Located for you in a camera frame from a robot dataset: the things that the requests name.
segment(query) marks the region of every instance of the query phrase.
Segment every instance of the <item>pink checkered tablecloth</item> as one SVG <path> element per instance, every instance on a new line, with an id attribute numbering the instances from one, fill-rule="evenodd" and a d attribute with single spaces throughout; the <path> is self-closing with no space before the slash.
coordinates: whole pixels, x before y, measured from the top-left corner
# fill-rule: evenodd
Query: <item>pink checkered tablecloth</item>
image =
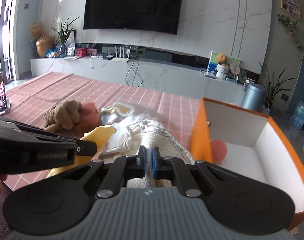
<path id="1" fill-rule="evenodd" d="M 55 72 L 11 89 L 7 97 L 12 103 L 6 117 L 37 127 L 44 124 L 43 114 L 50 106 L 66 99 L 94 102 L 97 107 L 110 106 L 118 101 L 140 105 L 161 115 L 165 128 L 187 149 L 200 105 L 198 99 Z M 48 171 L 10 175 L 5 183 L 16 190 L 45 179 L 47 175 Z"/>

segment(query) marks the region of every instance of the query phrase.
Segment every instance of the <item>gray ribbed surface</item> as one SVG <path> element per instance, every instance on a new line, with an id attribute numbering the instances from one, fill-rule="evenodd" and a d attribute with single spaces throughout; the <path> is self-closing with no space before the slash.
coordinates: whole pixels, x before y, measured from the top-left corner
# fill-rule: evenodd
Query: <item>gray ribbed surface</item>
<path id="1" fill-rule="evenodd" d="M 32 237 L 13 232 L 6 240 L 293 240 L 283 230 L 269 236 L 246 236 L 212 218 L 200 199 L 180 195 L 176 187 L 122 188 L 112 199 L 96 201 L 87 218 L 65 233 Z"/>

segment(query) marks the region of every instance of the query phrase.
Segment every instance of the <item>television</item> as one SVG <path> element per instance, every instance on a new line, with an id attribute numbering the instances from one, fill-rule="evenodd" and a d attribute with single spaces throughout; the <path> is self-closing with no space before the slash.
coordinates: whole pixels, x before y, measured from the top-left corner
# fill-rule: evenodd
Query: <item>television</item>
<path id="1" fill-rule="evenodd" d="M 84 29 L 177 34 L 182 0 L 86 0 Z"/>

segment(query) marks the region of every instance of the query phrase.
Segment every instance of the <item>tile floor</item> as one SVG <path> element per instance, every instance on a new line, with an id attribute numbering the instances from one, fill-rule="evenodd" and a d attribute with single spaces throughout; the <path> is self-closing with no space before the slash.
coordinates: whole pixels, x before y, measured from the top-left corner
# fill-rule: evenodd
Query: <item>tile floor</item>
<path id="1" fill-rule="evenodd" d="M 27 77 L 24 80 L 13 81 L 10 84 L 7 84 L 5 86 L 6 91 L 23 84 L 31 78 L 32 77 Z M 271 115 L 283 131 L 284 135 L 288 137 L 289 141 L 298 153 L 302 163 L 304 164 L 304 152 L 302 151 L 302 147 L 304 146 L 304 130 L 297 130 L 293 128 L 289 123 L 290 116 L 281 111 L 274 111 Z M 298 240 L 304 240 L 304 222 L 299 226 L 299 233 L 296 234 L 295 237 Z"/>

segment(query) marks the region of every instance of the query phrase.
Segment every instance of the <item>gray trash can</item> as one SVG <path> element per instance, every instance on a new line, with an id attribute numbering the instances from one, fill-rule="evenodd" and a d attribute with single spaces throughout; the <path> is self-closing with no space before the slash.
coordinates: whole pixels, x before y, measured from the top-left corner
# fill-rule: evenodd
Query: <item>gray trash can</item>
<path id="1" fill-rule="evenodd" d="M 244 95 L 241 107 L 252 111 L 261 112 L 263 102 L 267 96 L 267 90 L 257 84 L 248 83 L 246 85 L 246 93 Z"/>

